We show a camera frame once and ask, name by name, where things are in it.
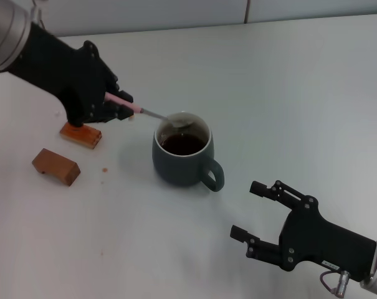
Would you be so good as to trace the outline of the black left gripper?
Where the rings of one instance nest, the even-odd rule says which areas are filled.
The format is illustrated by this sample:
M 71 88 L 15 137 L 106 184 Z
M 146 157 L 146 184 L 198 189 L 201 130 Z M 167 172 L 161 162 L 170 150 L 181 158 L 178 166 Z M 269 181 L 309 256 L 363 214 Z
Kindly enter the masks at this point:
M 73 49 L 32 24 L 27 42 L 8 72 L 55 96 L 73 126 L 124 120 L 134 115 L 134 111 L 124 105 L 104 102 L 106 93 L 130 103 L 133 97 L 120 90 L 118 78 L 90 41 Z

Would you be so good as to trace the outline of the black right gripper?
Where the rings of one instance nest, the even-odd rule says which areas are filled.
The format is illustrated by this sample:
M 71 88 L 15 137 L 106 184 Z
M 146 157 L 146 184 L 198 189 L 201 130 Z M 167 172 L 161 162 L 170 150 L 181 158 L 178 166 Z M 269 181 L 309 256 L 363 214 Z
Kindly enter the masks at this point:
M 337 266 L 351 278 L 362 281 L 370 274 L 376 242 L 326 221 L 318 210 L 317 200 L 310 202 L 302 193 L 277 180 L 267 187 L 253 181 L 250 193 L 277 201 L 291 209 L 279 236 L 279 246 L 264 242 L 248 231 L 233 225 L 230 237 L 247 244 L 246 257 L 292 271 L 303 261 L 326 268 Z

